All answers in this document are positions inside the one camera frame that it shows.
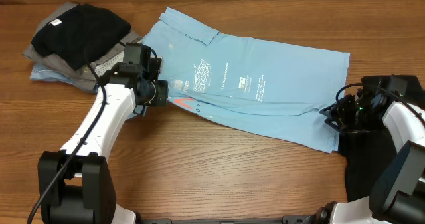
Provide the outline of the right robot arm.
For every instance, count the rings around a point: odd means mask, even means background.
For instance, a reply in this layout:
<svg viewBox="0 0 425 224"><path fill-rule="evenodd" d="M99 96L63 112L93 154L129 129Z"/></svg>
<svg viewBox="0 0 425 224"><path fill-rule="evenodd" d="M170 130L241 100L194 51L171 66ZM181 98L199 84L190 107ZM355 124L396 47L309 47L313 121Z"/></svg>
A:
<svg viewBox="0 0 425 224"><path fill-rule="evenodd" d="M413 75L365 76L321 109L347 158L347 202L296 223L424 223L424 89Z"/></svg>

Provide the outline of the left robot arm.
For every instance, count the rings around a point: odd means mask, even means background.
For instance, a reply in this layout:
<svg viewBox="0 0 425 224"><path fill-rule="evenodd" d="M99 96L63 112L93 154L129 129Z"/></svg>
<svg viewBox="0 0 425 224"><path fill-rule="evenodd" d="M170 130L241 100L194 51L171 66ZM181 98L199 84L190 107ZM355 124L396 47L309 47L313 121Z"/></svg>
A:
<svg viewBox="0 0 425 224"><path fill-rule="evenodd" d="M74 135L59 151L45 151L37 171L40 197L27 219L44 223L141 223L118 205L108 167L124 122L148 107L166 106L168 83L158 78L162 58L142 43L126 43L124 58L97 79L96 99Z"/></svg>

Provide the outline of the light blue printed t-shirt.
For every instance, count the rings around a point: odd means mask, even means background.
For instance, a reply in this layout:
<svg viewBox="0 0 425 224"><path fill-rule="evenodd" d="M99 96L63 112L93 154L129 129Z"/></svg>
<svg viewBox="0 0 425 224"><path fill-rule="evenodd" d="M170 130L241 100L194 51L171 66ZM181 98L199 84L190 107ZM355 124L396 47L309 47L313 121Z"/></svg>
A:
<svg viewBox="0 0 425 224"><path fill-rule="evenodd" d="M163 59L170 103L245 132L337 150L321 109L345 84L349 53L225 34L172 8L142 42Z"/></svg>

